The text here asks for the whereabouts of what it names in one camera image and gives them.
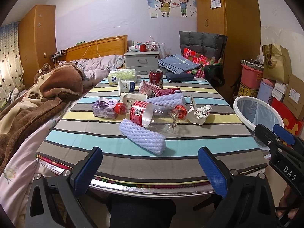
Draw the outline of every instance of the gray chair cushion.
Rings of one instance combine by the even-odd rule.
[[[179,32],[180,49],[184,48],[193,50],[207,58],[215,57],[218,61],[221,58],[224,38],[219,34],[207,32]]]

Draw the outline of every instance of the paper bag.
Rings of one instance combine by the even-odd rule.
[[[263,45],[263,77],[288,84],[291,75],[291,62],[288,50],[281,45]]]

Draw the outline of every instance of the wardrobe door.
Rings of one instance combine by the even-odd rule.
[[[18,24],[19,54],[24,69],[23,84],[26,88],[33,85],[34,76],[39,69],[34,40],[35,10],[35,7],[32,8]]]
[[[57,51],[55,38],[55,6],[37,5],[35,14],[35,40],[39,68],[45,63],[49,63],[54,68],[54,63],[50,60],[50,55]]]
[[[225,0],[221,1],[221,7],[210,9],[211,0],[196,0],[197,4],[197,31],[218,33],[225,35]]]
[[[225,0],[226,35],[224,78],[219,93],[229,101],[231,86],[242,73],[241,60],[255,59],[260,54],[261,21],[258,0]]]

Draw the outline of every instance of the curtain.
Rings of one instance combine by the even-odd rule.
[[[21,85],[23,68],[18,48],[18,22],[0,27],[0,99]]]

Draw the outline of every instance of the nightstand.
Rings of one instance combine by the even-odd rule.
[[[149,74],[150,70],[158,69],[158,51],[127,52],[125,53],[126,68],[136,69],[137,74]]]

